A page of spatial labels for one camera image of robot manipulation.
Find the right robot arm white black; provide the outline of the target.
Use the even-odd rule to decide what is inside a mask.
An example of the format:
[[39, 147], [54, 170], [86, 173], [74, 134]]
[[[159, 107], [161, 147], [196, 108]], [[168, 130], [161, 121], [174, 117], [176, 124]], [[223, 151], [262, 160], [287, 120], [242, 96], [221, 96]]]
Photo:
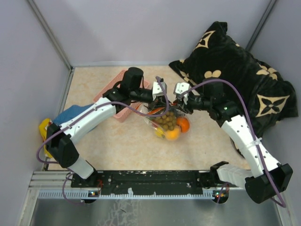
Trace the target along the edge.
[[187, 112], [206, 110], [238, 146], [250, 167], [245, 170], [226, 162], [218, 163], [212, 167], [211, 183], [215, 186], [231, 183], [245, 189], [255, 203], [271, 199], [286, 208], [281, 193], [287, 189], [293, 169], [273, 157], [256, 136], [239, 91], [228, 81], [208, 79], [194, 87], [188, 83], [180, 85], [178, 96]]

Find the pink plastic basket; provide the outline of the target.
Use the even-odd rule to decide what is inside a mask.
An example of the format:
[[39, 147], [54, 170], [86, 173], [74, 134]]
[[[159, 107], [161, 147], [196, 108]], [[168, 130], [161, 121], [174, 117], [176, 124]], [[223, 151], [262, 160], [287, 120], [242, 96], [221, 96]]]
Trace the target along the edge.
[[[97, 102], [98, 99], [100, 97], [103, 96], [103, 94], [108, 91], [109, 89], [113, 88], [114, 86], [116, 86], [117, 88], [120, 87], [120, 85], [116, 85], [116, 83], [121, 82], [123, 77], [124, 77], [124, 73], [126, 72], [126, 70], [122, 70], [118, 75], [116, 75], [106, 86], [104, 86], [104, 88], [94, 97], [93, 101]], [[146, 89], [150, 89], [152, 88], [152, 85], [150, 84], [149, 81], [144, 80], [143, 82], [141, 82], [140, 85], [141, 88], [146, 88]], [[128, 109], [128, 108], [124, 108], [123, 110], [121, 110], [119, 113], [117, 113], [116, 115], [114, 115], [113, 117], [120, 123], [124, 122], [128, 116], [132, 113], [132, 110]]]

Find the brown longan bunch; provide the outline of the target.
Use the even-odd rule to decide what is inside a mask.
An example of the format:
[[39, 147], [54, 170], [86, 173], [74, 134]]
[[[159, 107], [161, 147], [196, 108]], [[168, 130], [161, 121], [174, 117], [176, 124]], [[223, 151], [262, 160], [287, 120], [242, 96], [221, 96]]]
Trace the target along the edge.
[[153, 121], [164, 131], [173, 130], [176, 126], [176, 114], [175, 112], [167, 112], [163, 116], [156, 117]]

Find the clear zip top bag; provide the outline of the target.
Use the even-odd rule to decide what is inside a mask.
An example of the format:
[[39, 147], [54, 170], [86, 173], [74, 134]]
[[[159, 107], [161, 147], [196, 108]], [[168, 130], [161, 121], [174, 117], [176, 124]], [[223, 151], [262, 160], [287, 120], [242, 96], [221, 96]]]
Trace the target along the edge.
[[188, 133], [191, 128], [190, 120], [186, 114], [178, 110], [175, 105], [170, 105], [168, 112], [160, 117], [150, 117], [150, 115], [162, 114], [166, 110], [165, 107], [151, 109], [147, 104], [143, 104], [139, 110], [148, 115], [144, 117], [144, 121], [154, 130], [154, 134], [162, 139], [177, 140]]

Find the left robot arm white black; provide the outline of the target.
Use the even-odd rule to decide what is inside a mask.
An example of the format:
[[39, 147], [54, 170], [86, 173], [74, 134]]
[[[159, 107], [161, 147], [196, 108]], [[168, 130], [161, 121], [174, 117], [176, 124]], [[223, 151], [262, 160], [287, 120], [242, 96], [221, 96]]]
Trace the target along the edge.
[[62, 168], [77, 174], [86, 186], [94, 186], [98, 175], [94, 167], [80, 156], [75, 144], [99, 123], [128, 108], [132, 102], [151, 103], [152, 90], [142, 85], [143, 79], [143, 70], [128, 68], [121, 81], [82, 113], [60, 125], [52, 123], [48, 127], [47, 151]]

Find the red orange tangerine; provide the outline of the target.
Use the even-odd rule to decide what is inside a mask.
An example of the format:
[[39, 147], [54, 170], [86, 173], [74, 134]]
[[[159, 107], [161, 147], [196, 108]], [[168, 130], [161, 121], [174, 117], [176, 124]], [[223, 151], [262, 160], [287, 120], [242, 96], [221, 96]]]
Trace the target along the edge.
[[190, 122], [186, 117], [178, 117], [176, 125], [180, 127], [182, 133], [186, 133], [190, 129]]

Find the orange peach fruit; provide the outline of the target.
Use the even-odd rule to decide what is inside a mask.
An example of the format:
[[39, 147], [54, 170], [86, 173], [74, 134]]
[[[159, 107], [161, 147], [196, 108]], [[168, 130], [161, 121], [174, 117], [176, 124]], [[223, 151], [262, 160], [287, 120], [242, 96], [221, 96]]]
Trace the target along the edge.
[[181, 135], [180, 127], [175, 127], [173, 130], [165, 131], [165, 139], [170, 141], [177, 140], [180, 135]]

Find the yellow lemon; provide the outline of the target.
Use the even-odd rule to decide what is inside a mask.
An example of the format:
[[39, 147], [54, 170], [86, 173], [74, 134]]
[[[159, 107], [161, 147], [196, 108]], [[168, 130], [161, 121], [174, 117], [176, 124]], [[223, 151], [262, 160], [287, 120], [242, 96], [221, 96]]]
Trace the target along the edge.
[[165, 133], [162, 128], [155, 128], [155, 135], [160, 138], [165, 138]]

